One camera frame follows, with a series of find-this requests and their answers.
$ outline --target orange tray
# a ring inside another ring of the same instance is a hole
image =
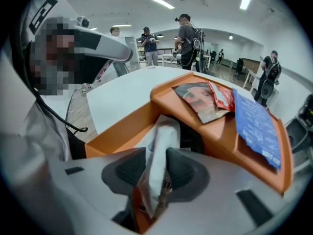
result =
[[[210,80],[190,72],[155,86],[151,91],[150,100],[163,111],[177,117],[197,131],[202,136],[206,155],[235,163],[270,185],[277,192],[284,193],[292,182],[293,163],[289,138],[282,121],[268,112],[279,141],[281,170],[277,170],[268,164],[265,157],[252,151],[239,136],[236,131],[234,113],[228,113],[217,120],[202,124],[189,104],[172,89],[173,86],[180,84],[206,81]],[[223,84],[212,82],[228,88]]]

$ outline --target black cable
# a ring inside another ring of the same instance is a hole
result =
[[[82,129],[77,128],[76,126],[68,123],[63,118],[61,118],[54,110],[52,110],[49,106],[46,105],[44,100],[40,97],[40,95],[37,93],[37,91],[34,89],[34,86],[32,86],[29,82],[29,76],[27,73],[27,66],[29,65],[29,55],[30,55],[30,46],[31,42],[28,44],[26,48],[26,60],[23,59],[24,54],[22,52],[22,44],[21,44],[21,37],[20,37],[20,31],[19,28],[21,27],[21,21],[20,23],[17,23],[15,27],[13,28],[13,31],[9,34],[10,36],[10,44],[12,49],[12,62],[15,69],[17,69],[18,74],[23,78],[23,81],[26,83],[26,86],[30,89],[30,91],[35,95],[37,103],[45,108],[47,111],[49,111],[52,115],[54,115],[59,121],[64,123],[65,125],[73,128],[76,131],[79,132],[87,132],[88,128],[84,127]]]

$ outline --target camera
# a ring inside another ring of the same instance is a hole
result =
[[[89,23],[90,23],[90,21],[85,16],[81,16],[77,18],[77,21],[82,27],[85,27],[85,28],[88,28]]]

